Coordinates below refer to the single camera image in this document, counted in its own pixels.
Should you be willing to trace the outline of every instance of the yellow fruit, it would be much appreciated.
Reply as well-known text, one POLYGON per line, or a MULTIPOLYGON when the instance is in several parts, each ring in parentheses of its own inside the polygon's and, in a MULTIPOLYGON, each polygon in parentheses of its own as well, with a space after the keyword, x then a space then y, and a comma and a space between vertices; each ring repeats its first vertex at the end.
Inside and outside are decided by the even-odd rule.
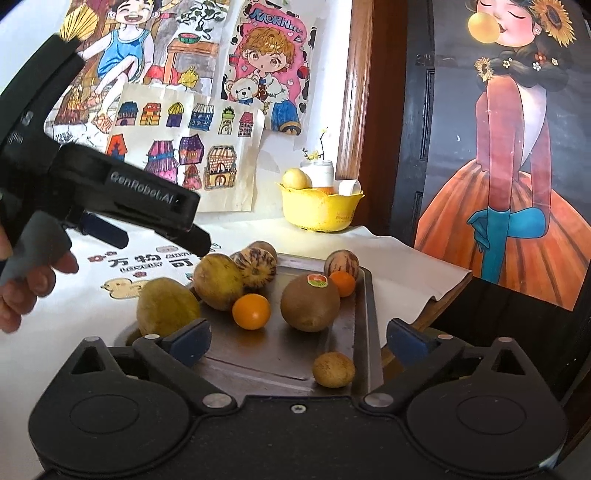
POLYGON ((142 288, 136 317, 141 335, 166 337, 200 317, 199 302, 171 278, 155 278, 142 288))
POLYGON ((303 190, 312 188, 310 177, 299 168, 290 168, 283 174, 281 184, 286 189, 303 190))
POLYGON ((277 274, 277 260, 272 253, 262 248, 245 248, 232 254, 231 259, 240 270, 246 288, 259 290, 277 274))
POLYGON ((193 288, 207 305, 221 312, 229 312, 244 295, 242 274, 230 257, 207 254, 195 267, 193 288))

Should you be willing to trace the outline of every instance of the sunflower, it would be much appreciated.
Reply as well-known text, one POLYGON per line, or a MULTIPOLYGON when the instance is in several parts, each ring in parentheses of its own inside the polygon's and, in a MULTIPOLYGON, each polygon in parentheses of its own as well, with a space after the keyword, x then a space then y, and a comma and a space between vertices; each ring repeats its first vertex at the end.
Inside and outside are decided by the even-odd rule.
POLYGON ((546 33, 561 47, 568 47, 576 40, 573 23, 560 0, 535 0, 532 10, 540 18, 540 24, 546 33))
POLYGON ((491 61, 486 58, 481 58, 478 60, 474 67, 478 72, 478 76, 482 79, 483 82, 488 82, 494 74, 493 70, 491 69, 491 61))

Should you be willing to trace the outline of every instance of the painting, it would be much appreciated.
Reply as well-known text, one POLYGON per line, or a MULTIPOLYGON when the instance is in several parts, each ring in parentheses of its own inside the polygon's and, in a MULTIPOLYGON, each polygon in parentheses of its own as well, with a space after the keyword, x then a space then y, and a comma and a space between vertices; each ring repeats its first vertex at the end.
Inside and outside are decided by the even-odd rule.
POLYGON ((581 11, 570 0, 433 4, 436 54, 455 66, 436 65, 415 248, 572 310, 591 258, 581 11))

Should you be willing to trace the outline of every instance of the wall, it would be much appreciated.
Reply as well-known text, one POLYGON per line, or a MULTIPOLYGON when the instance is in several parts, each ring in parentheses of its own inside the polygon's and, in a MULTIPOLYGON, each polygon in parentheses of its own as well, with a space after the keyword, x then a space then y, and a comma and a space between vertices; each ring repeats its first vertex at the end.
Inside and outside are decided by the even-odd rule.
MULTIPOLYGON (((308 8, 318 1, 290 0, 290 5, 297 12, 298 8, 308 8)), ((3 90, 30 55, 53 32, 59 30, 69 3, 70 0, 23 0, 0 22, 0 45, 3 46, 0 50, 0 89, 3 90)), ((228 54, 228 41, 241 4, 240 0, 232 0, 222 36, 221 59, 228 54)), ((202 214, 197 216, 198 222, 281 217, 281 195, 275 183, 280 181, 286 169, 299 166, 303 159, 302 148, 320 148, 318 137, 323 128, 329 129, 324 137, 326 158, 336 163, 345 94, 352 0, 330 0, 326 4, 326 18, 322 20, 324 35, 319 35, 314 51, 316 80, 312 82, 308 128, 297 138, 276 132, 263 134, 252 212, 202 214)), ((220 85, 221 76, 222 72, 218 72, 216 86, 220 85)), ((213 92, 213 95, 218 94, 218 89, 213 92)))

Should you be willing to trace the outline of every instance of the kiwi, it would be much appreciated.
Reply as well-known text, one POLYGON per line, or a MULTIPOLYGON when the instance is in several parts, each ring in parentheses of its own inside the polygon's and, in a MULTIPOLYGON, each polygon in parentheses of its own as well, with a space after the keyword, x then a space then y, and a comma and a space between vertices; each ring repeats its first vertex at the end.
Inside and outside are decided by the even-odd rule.
POLYGON ((322 274, 303 274, 287 284, 280 308, 284 320, 293 328, 320 332, 332 325, 339 315, 339 289, 322 274))

